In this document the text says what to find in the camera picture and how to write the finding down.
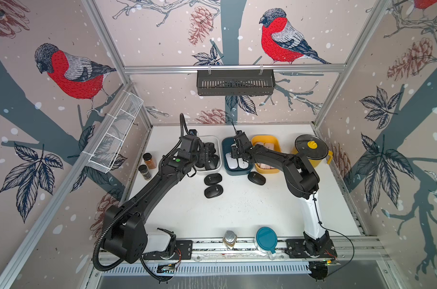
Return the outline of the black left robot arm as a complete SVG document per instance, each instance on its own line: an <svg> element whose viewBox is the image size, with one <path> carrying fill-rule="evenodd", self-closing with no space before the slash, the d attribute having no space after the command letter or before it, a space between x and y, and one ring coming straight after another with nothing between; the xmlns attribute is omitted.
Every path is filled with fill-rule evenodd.
<svg viewBox="0 0 437 289"><path fill-rule="evenodd" d="M203 147L199 137L183 136L179 148L161 159L158 173L138 194L123 205L113 205L106 211L104 227L94 248L95 261L101 249L128 263L134 263L144 253L156 251L148 248L146 221L167 192L190 173L199 161Z"/></svg>

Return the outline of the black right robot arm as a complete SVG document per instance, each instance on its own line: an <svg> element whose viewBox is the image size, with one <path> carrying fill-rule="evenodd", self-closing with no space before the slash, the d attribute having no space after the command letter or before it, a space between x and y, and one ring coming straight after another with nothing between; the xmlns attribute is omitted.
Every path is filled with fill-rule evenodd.
<svg viewBox="0 0 437 289"><path fill-rule="evenodd" d="M322 226L316 204L320 177L307 157L301 152L285 154L260 144L253 145L243 131L235 133L234 143L232 158L266 164L284 173L288 190L301 201L305 251L311 256L320 255L331 239L328 230Z"/></svg>

